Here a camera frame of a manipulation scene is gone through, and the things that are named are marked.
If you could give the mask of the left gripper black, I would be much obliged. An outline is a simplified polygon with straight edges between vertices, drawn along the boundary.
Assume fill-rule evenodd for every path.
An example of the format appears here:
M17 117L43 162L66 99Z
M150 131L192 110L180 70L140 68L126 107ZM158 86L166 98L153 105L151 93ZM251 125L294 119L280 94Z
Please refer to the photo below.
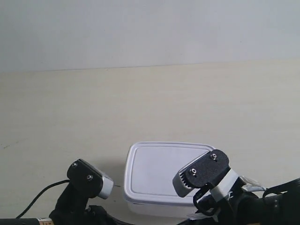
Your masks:
M102 206L87 206L88 198L68 184L59 196L49 218L55 225L126 225L109 215Z

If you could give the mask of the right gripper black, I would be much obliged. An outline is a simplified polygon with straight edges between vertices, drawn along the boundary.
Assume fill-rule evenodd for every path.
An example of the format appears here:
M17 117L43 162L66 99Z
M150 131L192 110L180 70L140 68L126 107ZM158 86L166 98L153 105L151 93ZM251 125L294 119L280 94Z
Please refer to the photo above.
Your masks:
M251 225L258 220L246 209L247 202L257 200L256 187L232 187L225 195L214 190L200 198L198 191L194 199L197 211L181 225Z

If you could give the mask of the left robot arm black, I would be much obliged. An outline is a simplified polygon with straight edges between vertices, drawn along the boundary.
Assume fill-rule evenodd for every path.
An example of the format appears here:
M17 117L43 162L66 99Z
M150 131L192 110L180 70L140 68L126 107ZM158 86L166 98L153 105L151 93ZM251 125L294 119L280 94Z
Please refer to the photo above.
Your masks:
M54 210L48 218L22 218L23 211L16 218L2 218L2 225L125 225L107 213L107 211L97 205L86 208L88 198L83 197L68 180L63 180L45 187L30 203L26 210L49 188L58 184L67 183L65 190L59 196Z

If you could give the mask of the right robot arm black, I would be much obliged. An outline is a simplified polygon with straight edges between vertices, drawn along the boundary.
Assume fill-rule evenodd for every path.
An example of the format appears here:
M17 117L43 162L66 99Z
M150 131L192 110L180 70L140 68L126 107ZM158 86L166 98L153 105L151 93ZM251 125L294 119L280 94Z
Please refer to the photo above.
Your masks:
M187 219L181 225L298 225L300 223L300 179L273 186L261 198L235 187L230 198L202 206L216 207L216 219Z

